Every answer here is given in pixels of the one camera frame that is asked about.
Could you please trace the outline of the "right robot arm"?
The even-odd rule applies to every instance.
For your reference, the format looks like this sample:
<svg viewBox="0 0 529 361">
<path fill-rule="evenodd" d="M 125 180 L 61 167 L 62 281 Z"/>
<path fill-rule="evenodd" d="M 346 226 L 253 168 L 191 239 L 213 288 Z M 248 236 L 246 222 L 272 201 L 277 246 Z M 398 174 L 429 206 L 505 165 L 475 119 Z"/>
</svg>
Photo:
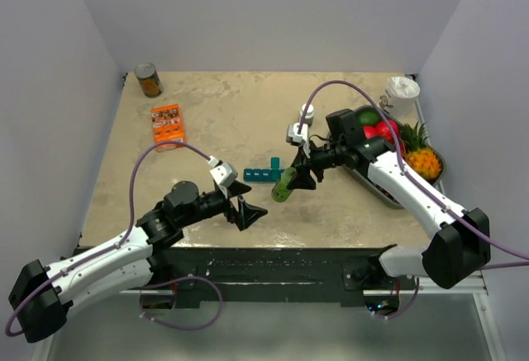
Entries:
<svg viewBox="0 0 529 361">
<path fill-rule="evenodd" d="M 351 109 L 333 112 L 326 123 L 331 138 L 321 147 L 309 139 L 307 125 L 288 127 L 286 141 L 298 152 L 286 173 L 287 189 L 313 190 L 327 169 L 357 169 L 410 212 L 430 239 L 423 249 L 390 245 L 372 256 L 365 276 L 374 287 L 385 289 L 398 276 L 410 275 L 450 289 L 489 262 L 483 211 L 468 211 L 443 196 L 399 158 L 397 146 L 379 136 L 366 138 Z"/>
</svg>

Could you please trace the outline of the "green pill bottle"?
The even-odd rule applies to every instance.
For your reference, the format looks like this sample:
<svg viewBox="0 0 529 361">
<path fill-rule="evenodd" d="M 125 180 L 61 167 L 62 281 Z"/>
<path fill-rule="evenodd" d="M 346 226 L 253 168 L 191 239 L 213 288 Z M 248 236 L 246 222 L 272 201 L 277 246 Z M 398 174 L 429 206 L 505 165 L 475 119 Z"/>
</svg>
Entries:
<svg viewBox="0 0 529 361">
<path fill-rule="evenodd" d="M 278 182 L 271 191 L 271 197 L 275 202 L 286 202 L 288 200 L 293 192 L 292 189 L 288 188 L 288 185 L 295 176 L 296 169 L 294 167 L 289 167 L 281 173 Z"/>
</svg>

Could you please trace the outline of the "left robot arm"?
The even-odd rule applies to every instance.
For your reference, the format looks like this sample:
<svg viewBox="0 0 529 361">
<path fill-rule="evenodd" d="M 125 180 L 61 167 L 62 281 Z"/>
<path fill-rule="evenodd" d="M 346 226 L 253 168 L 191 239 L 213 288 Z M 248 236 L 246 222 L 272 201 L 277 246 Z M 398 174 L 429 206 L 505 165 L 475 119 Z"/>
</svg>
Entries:
<svg viewBox="0 0 529 361">
<path fill-rule="evenodd" d="M 53 335 L 80 299 L 117 289 L 113 273 L 136 278 L 136 286 L 165 287 L 171 268 L 155 256 L 179 242 L 184 227 L 223 215 L 245 230 L 267 214 L 267 209 L 246 202 L 250 190 L 234 182 L 227 189 L 199 192 L 195 183 L 181 181 L 129 230 L 109 241 L 49 265 L 38 259 L 24 265 L 8 296 L 13 313 L 6 335 L 24 335 L 30 344 Z"/>
</svg>

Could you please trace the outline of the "teal weekly pill organizer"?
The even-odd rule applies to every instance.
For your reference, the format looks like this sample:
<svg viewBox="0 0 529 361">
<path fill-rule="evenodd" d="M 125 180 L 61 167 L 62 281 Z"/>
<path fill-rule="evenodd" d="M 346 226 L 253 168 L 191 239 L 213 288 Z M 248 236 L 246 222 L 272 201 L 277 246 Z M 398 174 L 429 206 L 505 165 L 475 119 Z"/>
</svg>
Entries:
<svg viewBox="0 0 529 361">
<path fill-rule="evenodd" d="M 280 157 L 272 156 L 268 168 L 244 168 L 243 180 L 247 183 L 276 183 L 283 172 Z"/>
</svg>

